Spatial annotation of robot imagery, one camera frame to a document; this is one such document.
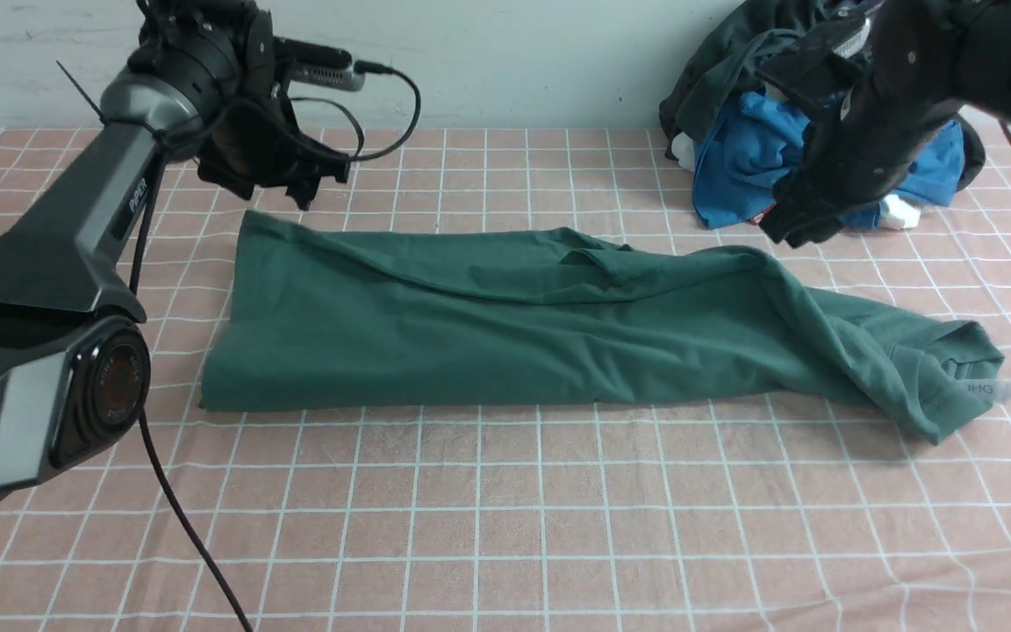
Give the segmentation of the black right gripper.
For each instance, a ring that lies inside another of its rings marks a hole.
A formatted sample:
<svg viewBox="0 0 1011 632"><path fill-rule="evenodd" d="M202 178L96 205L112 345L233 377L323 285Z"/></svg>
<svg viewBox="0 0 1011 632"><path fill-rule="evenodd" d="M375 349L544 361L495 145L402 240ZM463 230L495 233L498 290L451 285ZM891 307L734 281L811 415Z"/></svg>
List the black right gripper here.
<svg viewBox="0 0 1011 632"><path fill-rule="evenodd" d="M963 29L952 1L886 1L874 12L871 66L839 104L809 77L834 51L820 25L759 68L798 97L810 117L801 165L774 189L762 231L791 248L822 243L846 213L871 207L898 187L915 157L957 115L952 68Z"/></svg>

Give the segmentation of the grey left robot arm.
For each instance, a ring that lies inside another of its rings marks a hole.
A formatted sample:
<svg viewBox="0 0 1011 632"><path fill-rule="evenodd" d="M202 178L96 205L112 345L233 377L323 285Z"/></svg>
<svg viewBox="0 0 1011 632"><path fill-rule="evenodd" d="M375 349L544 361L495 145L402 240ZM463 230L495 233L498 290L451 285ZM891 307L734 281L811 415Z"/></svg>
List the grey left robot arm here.
<svg viewBox="0 0 1011 632"><path fill-rule="evenodd" d="M0 235L0 501L112 447L140 419L151 352L117 267L147 232L169 164L241 198L284 187L309 207L347 155L310 140L289 84L362 88L345 49L274 35L253 1L143 1L137 48L104 89L102 121Z"/></svg>

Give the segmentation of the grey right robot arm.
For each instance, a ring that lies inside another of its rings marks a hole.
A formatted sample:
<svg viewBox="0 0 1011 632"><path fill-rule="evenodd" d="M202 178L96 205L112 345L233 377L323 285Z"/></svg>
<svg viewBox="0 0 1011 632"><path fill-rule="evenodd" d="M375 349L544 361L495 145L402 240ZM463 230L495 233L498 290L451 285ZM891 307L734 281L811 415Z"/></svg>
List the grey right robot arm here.
<svg viewBox="0 0 1011 632"><path fill-rule="evenodd" d="M791 248L878 203L964 105L1011 125L1011 1L871 1L757 71L810 119L756 224Z"/></svg>

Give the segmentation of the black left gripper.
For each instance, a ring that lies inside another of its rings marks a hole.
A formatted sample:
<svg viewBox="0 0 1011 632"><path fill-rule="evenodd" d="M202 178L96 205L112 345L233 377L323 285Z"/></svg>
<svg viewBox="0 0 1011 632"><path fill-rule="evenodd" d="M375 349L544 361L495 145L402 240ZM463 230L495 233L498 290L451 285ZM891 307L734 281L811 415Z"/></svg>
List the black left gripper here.
<svg viewBox="0 0 1011 632"><path fill-rule="evenodd" d="M257 187L282 188L308 211L321 179L348 182L352 157L302 132L290 85L276 79L276 37L269 11L241 8L232 35L240 84L221 123L197 153L197 175L244 200Z"/></svg>

